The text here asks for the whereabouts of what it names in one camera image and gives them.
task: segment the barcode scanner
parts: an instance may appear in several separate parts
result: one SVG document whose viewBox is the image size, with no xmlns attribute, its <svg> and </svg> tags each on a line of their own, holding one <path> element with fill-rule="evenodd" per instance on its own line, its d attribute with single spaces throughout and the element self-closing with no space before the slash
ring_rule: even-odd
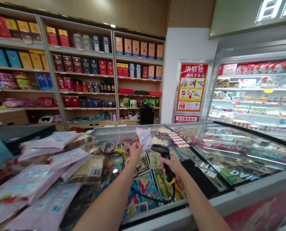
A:
<svg viewBox="0 0 286 231">
<path fill-rule="evenodd" d="M 170 159 L 170 149 L 167 146 L 164 146 L 162 144 L 153 144 L 152 150 L 155 152 L 159 152 L 161 157 Z M 173 184 L 175 183 L 175 174 L 172 172 L 169 166 L 166 164 L 163 164 L 166 172 L 165 181 L 167 184 Z"/>
</svg>

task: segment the plastic bag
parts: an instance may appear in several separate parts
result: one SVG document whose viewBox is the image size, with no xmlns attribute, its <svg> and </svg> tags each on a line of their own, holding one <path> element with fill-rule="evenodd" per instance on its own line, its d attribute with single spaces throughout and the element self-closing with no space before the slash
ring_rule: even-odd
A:
<svg viewBox="0 0 286 231">
<path fill-rule="evenodd" d="M 59 184 L 12 220 L 7 230 L 57 231 L 80 183 Z"/>
</svg>

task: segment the refrigerated display case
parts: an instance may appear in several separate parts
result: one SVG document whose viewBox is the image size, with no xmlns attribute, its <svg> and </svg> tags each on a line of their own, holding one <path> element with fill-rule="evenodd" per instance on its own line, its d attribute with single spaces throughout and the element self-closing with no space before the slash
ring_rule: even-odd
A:
<svg viewBox="0 0 286 231">
<path fill-rule="evenodd" d="M 170 153 L 186 169 L 185 162 L 193 163 L 193 178 L 223 217 L 286 190 L 285 141 L 216 122 L 138 127 L 150 129 L 153 143 L 168 145 Z M 160 134 L 159 128 L 169 129 L 173 135 Z M 123 163 L 127 164 L 128 148 L 137 140 L 135 126 L 99 128 L 92 135 L 95 146 L 107 157 L 102 179 L 81 188 L 64 217 L 61 230 L 71 230 L 90 204 L 117 177 Z M 181 145 L 172 136 L 179 136 L 187 144 Z M 142 153 L 132 187 L 156 199 L 168 200 L 172 187 L 163 181 L 157 157 L 159 154 L 153 151 Z M 177 181 L 175 186 L 175 198 L 170 203 L 144 199 L 131 191 L 120 230 L 194 230 L 196 225 L 182 184 Z"/>
<path fill-rule="evenodd" d="M 203 121 L 286 140 L 286 40 L 225 48 L 214 63 Z"/>
</svg>

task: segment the orange box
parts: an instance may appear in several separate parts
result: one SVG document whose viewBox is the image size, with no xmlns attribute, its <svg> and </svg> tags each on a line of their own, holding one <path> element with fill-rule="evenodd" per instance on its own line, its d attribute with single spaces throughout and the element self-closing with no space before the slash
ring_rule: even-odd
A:
<svg viewBox="0 0 286 231">
<path fill-rule="evenodd" d="M 132 56 L 131 50 L 131 39 L 124 39 L 125 43 L 125 55 Z"/>
<path fill-rule="evenodd" d="M 157 60 L 163 60 L 163 45 L 157 44 Z"/>
<path fill-rule="evenodd" d="M 155 59 L 155 44 L 148 43 L 148 58 Z"/>
<path fill-rule="evenodd" d="M 121 37 L 115 37 L 115 49 L 117 55 L 123 54 L 123 39 Z"/>
<path fill-rule="evenodd" d="M 156 79 L 161 79 L 162 77 L 162 66 L 156 66 Z"/>
<path fill-rule="evenodd" d="M 41 63 L 40 55 L 39 54 L 30 53 L 30 56 L 31 56 L 31 60 L 32 60 L 34 69 L 43 71 L 44 68 L 43 68 L 43 64 Z"/>
<path fill-rule="evenodd" d="M 141 57 L 147 58 L 147 43 L 141 42 Z"/>
<path fill-rule="evenodd" d="M 132 55 L 135 57 L 140 56 L 140 42 L 132 40 Z"/>
<path fill-rule="evenodd" d="M 45 55 L 40 55 L 41 61 L 43 62 L 43 66 L 44 66 L 44 70 L 48 71 L 49 70 L 49 66 L 47 63 L 47 59 Z"/>
<path fill-rule="evenodd" d="M 148 66 L 148 78 L 155 79 L 155 66 Z"/>
<path fill-rule="evenodd" d="M 19 56 L 20 56 L 23 68 L 34 69 L 29 53 L 19 52 Z"/>
</svg>

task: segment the red gift box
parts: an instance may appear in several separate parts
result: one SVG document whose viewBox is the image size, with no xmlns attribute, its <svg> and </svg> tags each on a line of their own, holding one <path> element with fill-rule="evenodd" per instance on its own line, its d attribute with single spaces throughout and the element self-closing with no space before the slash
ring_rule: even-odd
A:
<svg viewBox="0 0 286 231">
<path fill-rule="evenodd" d="M 120 94 L 133 95 L 133 89 L 120 88 L 118 92 Z"/>
</svg>

